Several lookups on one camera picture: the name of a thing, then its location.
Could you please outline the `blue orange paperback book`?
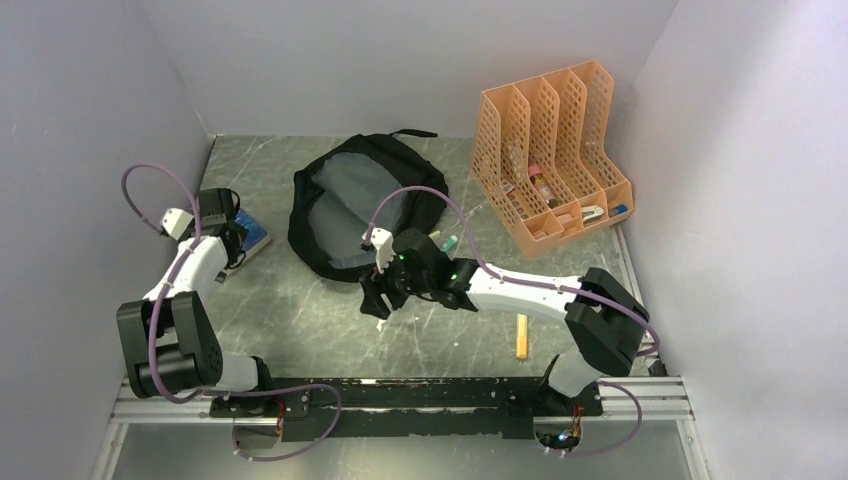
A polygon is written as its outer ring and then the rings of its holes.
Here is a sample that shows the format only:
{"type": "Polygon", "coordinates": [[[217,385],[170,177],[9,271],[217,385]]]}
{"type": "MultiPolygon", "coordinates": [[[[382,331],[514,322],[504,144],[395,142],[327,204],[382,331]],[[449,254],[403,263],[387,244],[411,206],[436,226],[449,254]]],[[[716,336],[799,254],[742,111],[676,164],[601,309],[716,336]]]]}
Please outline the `blue orange paperback book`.
{"type": "Polygon", "coordinates": [[[247,230],[247,235],[242,243],[241,251],[237,257],[237,261],[233,266],[227,267],[222,271],[224,276],[234,274],[247,261],[257,255],[264,247],[271,242],[269,232],[262,227],[258,221],[244,209],[240,209],[236,213],[235,221],[238,225],[247,230]]]}

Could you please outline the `black student backpack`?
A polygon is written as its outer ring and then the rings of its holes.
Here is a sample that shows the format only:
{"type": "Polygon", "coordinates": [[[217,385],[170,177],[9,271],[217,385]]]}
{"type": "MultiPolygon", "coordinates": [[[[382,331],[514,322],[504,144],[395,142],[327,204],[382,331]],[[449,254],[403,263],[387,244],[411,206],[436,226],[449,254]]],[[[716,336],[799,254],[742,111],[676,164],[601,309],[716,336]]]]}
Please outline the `black student backpack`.
{"type": "Polygon", "coordinates": [[[408,228],[429,233],[440,221],[444,200],[401,189],[421,185],[448,195],[445,176],[401,135],[438,136],[416,129],[354,135],[294,174],[287,240],[317,276],[356,283],[375,266],[360,248],[373,216],[394,235],[408,228]]]}

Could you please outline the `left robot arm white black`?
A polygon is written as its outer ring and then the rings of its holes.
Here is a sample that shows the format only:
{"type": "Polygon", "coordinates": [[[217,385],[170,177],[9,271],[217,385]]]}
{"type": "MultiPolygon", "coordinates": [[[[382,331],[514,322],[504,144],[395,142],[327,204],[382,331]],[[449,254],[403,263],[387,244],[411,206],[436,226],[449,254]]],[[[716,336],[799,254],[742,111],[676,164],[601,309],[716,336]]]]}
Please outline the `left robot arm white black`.
{"type": "Polygon", "coordinates": [[[237,392],[237,403],[261,416],[277,400],[268,366],[256,356],[223,352],[203,302],[246,256],[248,230],[237,221],[240,198],[231,189],[212,188],[200,191],[198,203],[202,235],[195,235],[192,213],[168,209],[155,229],[177,240],[174,260],[142,299],[117,310],[129,384],[139,398],[160,395],[156,370],[172,395],[195,389],[237,392]]]}

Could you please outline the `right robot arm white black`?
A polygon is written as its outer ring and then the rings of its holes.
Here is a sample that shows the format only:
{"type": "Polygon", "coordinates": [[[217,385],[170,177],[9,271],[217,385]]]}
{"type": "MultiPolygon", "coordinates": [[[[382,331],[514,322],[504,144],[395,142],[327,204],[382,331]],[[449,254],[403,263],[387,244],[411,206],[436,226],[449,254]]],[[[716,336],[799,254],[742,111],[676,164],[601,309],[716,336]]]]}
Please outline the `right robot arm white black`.
{"type": "Polygon", "coordinates": [[[374,268],[360,279],[362,313],[385,320],[411,296],[450,310],[497,310],[566,326],[573,345],[555,355],[539,398],[550,413],[573,406],[589,384],[630,374],[649,315],[607,271],[544,277],[450,258],[426,234],[373,228],[362,236],[374,268]]]}

